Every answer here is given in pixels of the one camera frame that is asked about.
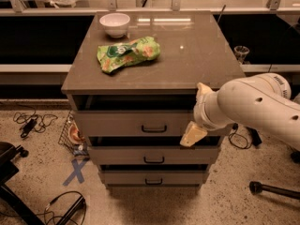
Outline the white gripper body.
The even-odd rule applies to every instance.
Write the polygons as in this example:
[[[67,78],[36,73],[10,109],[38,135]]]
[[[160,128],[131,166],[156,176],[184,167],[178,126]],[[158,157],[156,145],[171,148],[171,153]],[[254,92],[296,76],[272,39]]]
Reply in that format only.
[[[202,82],[197,84],[194,120],[202,128],[217,130],[233,123],[218,106],[218,92],[213,91]]]

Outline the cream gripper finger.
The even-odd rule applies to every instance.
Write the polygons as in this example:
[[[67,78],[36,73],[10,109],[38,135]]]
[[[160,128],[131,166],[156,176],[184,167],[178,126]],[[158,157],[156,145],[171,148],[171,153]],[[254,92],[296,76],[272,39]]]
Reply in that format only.
[[[187,125],[186,131],[181,138],[180,144],[185,147],[191,147],[199,140],[207,135],[207,131],[199,127],[195,122],[190,121]]]

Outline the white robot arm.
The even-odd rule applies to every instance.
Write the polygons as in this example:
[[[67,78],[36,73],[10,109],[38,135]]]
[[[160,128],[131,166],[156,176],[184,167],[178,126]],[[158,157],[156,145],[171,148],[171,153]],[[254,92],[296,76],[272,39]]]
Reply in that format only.
[[[193,120],[180,141],[190,147],[208,132],[238,123],[300,150],[300,104],[281,75],[262,73],[224,83],[217,91],[200,82]]]

